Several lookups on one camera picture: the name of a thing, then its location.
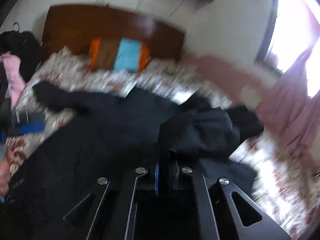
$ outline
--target curtain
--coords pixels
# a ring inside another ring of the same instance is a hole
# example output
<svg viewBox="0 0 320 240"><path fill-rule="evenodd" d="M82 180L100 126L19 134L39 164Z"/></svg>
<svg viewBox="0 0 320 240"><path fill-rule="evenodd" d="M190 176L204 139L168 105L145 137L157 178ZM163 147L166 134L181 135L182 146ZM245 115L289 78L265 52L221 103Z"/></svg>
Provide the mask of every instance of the curtain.
<svg viewBox="0 0 320 240"><path fill-rule="evenodd" d="M311 52L308 49L297 58L263 98L256 114L293 157L316 171L308 149L320 125L320 91L312 98L307 95L306 61Z"/></svg>

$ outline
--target mattress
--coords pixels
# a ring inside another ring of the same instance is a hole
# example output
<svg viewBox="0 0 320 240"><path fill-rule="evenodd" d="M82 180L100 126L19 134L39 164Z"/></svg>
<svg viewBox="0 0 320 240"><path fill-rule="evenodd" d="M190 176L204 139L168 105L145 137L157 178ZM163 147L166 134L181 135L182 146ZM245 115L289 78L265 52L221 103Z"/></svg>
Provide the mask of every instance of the mattress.
<svg viewBox="0 0 320 240"><path fill-rule="evenodd" d="M46 138L75 116L70 109L53 113L37 103L32 87L42 80L68 91L104 92L125 97L134 86L138 86L177 104L186 101L195 91L207 98L213 108L227 108L232 103L212 83L203 82L190 68L173 61L153 60L139 74L105 70L90 72L88 65L87 57L72 55L68 48L64 48L52 54L33 75L16 110L44 111L46 126L43 133L7 138L6 147L15 155L11 174ZM293 160L277 147L268 131L246 140L230 159L246 163L258 172L252 192L255 203L296 240L318 210L319 179L302 168L299 160Z"/></svg>

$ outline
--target metal bolt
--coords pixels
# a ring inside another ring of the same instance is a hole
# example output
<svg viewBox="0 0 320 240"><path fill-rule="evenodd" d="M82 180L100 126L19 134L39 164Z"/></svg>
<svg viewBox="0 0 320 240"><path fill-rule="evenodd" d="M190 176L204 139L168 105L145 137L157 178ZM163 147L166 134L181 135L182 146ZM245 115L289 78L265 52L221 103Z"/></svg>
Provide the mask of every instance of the metal bolt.
<svg viewBox="0 0 320 240"><path fill-rule="evenodd" d="M138 173L138 174L143 174L145 172L146 172L145 168L142 168L142 167L136 168L136 173Z"/></svg>
<svg viewBox="0 0 320 240"><path fill-rule="evenodd" d="M219 182L222 185L228 185L230 183L230 181L227 178L220 178Z"/></svg>
<svg viewBox="0 0 320 240"><path fill-rule="evenodd" d="M97 182L98 182L98 184L100 184L100 185L105 185L105 184L107 184L108 180L107 180L107 178L105 178L105 177L101 177L101 178L98 179Z"/></svg>
<svg viewBox="0 0 320 240"><path fill-rule="evenodd" d="M185 174L189 174L189 173L192 172L192 169L189 168L189 167L184 167L184 168L182 168L181 170L182 170L182 172L185 173Z"/></svg>

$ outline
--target wooden headboard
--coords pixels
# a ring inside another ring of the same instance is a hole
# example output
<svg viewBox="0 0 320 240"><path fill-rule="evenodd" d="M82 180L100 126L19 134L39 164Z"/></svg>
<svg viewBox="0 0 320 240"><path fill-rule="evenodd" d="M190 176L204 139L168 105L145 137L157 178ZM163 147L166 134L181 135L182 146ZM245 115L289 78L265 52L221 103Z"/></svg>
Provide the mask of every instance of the wooden headboard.
<svg viewBox="0 0 320 240"><path fill-rule="evenodd" d="M42 59L67 46L88 54L93 38L131 38L144 42L153 58L180 60L184 33L155 19L110 7L68 4L51 6L42 35Z"/></svg>

